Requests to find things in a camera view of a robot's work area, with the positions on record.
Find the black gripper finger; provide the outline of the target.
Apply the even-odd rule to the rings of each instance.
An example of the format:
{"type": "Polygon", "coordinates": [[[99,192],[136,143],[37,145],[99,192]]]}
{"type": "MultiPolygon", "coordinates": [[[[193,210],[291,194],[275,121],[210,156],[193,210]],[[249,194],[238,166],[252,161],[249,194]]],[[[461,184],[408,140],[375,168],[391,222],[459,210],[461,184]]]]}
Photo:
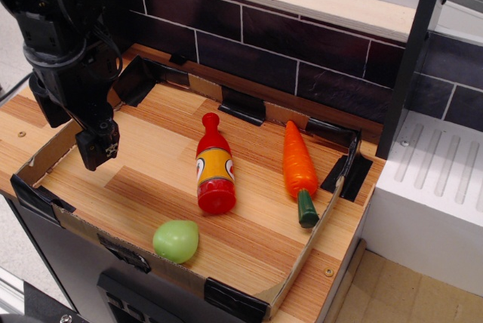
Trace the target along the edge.
{"type": "Polygon", "coordinates": [[[29,87],[40,110],[52,128],[57,128],[71,120],[71,116],[64,108],[50,98],[48,90],[44,88],[39,80],[30,80],[29,87]]]}
{"type": "Polygon", "coordinates": [[[75,136],[82,161],[89,171],[95,171],[117,156],[119,139],[118,125],[112,118],[102,120],[95,128],[83,129],[75,136]]]}

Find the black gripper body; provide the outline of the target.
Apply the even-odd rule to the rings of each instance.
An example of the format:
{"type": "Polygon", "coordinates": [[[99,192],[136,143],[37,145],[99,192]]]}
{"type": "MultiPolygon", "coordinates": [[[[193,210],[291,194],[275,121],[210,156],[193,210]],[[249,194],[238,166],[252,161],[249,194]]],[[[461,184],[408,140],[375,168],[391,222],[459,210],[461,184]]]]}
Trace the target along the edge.
{"type": "Polygon", "coordinates": [[[64,55],[26,45],[23,51],[33,68],[30,80],[39,80],[81,128],[95,128],[102,120],[113,119],[107,96],[122,70],[122,58],[104,25],[96,24],[82,43],[64,55]]]}

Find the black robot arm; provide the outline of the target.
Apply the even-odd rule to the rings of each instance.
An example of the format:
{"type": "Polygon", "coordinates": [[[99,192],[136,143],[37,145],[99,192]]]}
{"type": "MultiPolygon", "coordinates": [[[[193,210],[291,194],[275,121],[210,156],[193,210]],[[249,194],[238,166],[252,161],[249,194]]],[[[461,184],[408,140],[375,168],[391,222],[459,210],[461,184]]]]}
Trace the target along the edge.
{"type": "Polygon", "coordinates": [[[115,158],[120,134],[108,93],[122,57],[100,22],[102,0],[1,0],[23,36],[29,87],[51,127],[74,120],[85,167],[115,158]]]}

